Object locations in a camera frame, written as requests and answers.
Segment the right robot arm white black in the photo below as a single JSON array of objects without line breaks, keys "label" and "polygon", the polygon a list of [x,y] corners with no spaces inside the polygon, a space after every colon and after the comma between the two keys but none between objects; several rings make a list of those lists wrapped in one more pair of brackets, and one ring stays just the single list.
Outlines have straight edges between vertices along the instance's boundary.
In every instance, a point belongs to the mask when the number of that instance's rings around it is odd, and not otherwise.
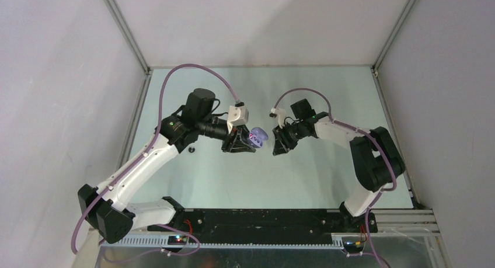
[{"label": "right robot arm white black", "polygon": [[404,174],[406,166],[391,134],[385,127],[365,130],[332,119],[328,112],[317,113],[307,99],[291,105],[295,120],[286,121],[287,113],[272,108],[270,117],[277,119],[273,128],[273,155],[287,154],[298,142],[312,137],[328,140],[350,151],[356,187],[340,206],[340,226],[348,232],[356,231],[363,224],[362,215],[385,191],[394,190],[397,178]]}]

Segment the purple earbud charging case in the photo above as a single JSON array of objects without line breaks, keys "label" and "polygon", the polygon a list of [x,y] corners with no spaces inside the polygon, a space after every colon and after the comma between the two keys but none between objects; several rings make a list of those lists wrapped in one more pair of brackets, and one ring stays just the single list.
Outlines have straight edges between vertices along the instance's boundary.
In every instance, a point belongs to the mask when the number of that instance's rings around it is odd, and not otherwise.
[{"label": "purple earbud charging case", "polygon": [[[250,134],[256,134],[257,139],[251,139]],[[269,135],[260,127],[254,127],[249,132],[248,141],[254,148],[261,148],[269,139]]]}]

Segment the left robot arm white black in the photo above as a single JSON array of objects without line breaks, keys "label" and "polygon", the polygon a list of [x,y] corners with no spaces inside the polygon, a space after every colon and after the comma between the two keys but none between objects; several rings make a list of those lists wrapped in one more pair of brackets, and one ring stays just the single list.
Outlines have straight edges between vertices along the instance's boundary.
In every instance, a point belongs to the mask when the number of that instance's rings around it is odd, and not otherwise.
[{"label": "left robot arm white black", "polygon": [[249,112],[243,102],[230,106],[227,118],[215,114],[217,98],[212,91],[197,88],[170,116],[161,120],[145,146],[117,172],[93,187],[83,185],[78,200],[83,219],[107,243],[122,240],[130,231],[163,224],[171,231],[184,225],[184,214],[170,198],[131,203],[131,198],[161,167],[181,154],[199,137],[220,140],[225,153],[256,151],[249,142],[246,124]]}]

